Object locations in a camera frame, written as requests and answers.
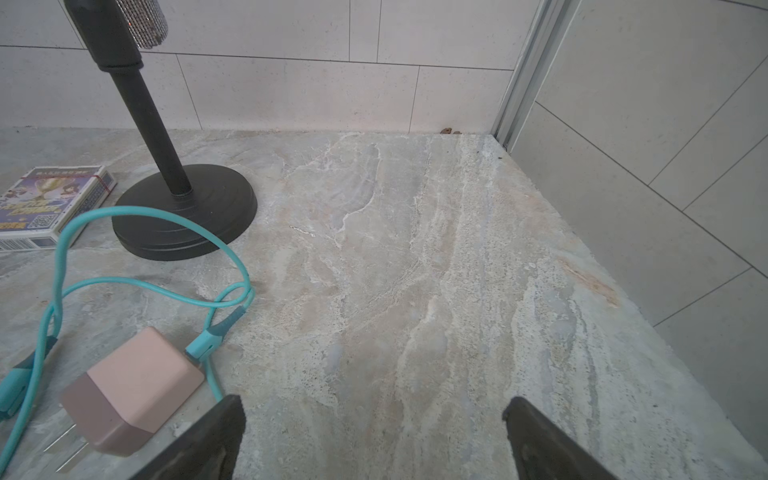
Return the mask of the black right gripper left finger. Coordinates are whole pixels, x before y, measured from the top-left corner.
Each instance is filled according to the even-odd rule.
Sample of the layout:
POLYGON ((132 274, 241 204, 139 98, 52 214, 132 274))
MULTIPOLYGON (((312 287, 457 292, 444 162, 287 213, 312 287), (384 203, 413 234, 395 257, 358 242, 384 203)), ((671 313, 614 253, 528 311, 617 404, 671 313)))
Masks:
POLYGON ((132 479, 232 479, 246 428, 239 395, 226 395, 132 479))

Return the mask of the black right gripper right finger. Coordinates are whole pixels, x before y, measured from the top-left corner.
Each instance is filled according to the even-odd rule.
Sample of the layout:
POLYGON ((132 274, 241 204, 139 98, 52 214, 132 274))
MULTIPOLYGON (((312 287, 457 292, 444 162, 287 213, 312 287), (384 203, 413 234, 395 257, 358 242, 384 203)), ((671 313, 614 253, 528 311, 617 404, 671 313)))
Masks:
POLYGON ((524 397, 510 400, 502 420, 519 479, 617 479, 524 397))

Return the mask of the pink power adapter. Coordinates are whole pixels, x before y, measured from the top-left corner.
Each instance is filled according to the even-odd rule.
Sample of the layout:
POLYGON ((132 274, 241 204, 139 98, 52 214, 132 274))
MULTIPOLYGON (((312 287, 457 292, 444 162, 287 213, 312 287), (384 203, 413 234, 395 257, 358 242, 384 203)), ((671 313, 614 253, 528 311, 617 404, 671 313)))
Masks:
POLYGON ((204 374, 157 329, 147 327, 67 386, 60 404, 83 442, 57 468, 71 471, 90 452, 129 457, 139 451, 200 387, 204 374))

